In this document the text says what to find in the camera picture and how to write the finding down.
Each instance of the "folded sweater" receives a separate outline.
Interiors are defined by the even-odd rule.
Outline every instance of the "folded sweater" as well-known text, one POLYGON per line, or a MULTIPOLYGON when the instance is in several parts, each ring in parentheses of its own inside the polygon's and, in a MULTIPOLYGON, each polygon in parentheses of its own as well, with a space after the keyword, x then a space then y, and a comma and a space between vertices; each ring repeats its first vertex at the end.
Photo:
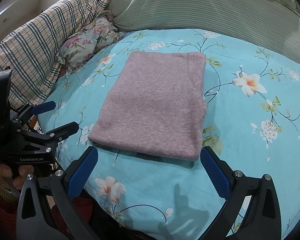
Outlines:
POLYGON ((196 160, 202 145, 206 57, 134 51, 88 138, 97 146, 196 160))

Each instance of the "blue floral bed sheet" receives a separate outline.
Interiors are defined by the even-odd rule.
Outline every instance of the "blue floral bed sheet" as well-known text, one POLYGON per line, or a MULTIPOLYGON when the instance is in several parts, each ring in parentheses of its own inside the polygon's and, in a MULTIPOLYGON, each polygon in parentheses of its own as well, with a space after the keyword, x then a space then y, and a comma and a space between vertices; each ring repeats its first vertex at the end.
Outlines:
MULTIPOLYGON (((44 132, 72 121, 80 125, 77 134, 59 144, 57 158, 62 168, 91 145, 89 131, 135 50, 206 54, 208 113, 203 146, 211 146, 233 170, 257 178, 266 173, 272 176, 284 238, 300 219, 300 65, 239 39, 199 29, 132 32, 78 71, 63 76, 47 99, 57 103, 56 110, 39 116, 44 132)), ((199 160, 117 149, 99 148, 98 152, 85 189, 125 227, 158 240, 195 240, 224 203, 199 160)), ((249 199, 244 201, 242 216, 249 199)), ((240 218, 229 233, 239 226, 240 218)))

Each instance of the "floral pillow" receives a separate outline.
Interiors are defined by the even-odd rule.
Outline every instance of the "floral pillow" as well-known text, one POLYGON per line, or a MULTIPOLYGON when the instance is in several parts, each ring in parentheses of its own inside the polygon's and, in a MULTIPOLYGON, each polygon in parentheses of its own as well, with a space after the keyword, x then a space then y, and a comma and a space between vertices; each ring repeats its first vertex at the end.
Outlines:
POLYGON ((57 54, 56 63, 76 71, 99 50, 120 41, 125 32, 116 32, 112 19, 111 11, 103 11, 90 24, 71 35, 57 54))

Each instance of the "human hand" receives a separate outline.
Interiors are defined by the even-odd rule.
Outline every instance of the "human hand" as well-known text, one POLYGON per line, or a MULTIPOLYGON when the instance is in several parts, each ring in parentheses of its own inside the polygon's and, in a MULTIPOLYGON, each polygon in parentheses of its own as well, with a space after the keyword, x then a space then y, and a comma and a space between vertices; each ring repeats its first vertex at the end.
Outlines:
MULTIPOLYGON (((16 189, 22 189, 23 183, 26 180, 26 176, 34 172, 34 168, 31 165, 21 165, 19 167, 19 176, 13 180, 13 185, 16 189)), ((0 185, 4 188, 10 190, 7 182, 5 181, 5 177, 11 177, 12 171, 10 167, 4 163, 0 163, 0 185)))

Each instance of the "plaid headboard cover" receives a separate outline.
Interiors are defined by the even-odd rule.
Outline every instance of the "plaid headboard cover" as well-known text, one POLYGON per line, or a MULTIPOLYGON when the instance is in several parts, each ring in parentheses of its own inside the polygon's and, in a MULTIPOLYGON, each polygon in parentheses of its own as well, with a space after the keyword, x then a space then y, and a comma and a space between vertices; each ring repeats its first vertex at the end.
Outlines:
POLYGON ((40 104, 49 95, 61 66, 61 45, 89 24, 110 0, 60 0, 0 42, 0 71, 12 71, 10 104, 40 104))

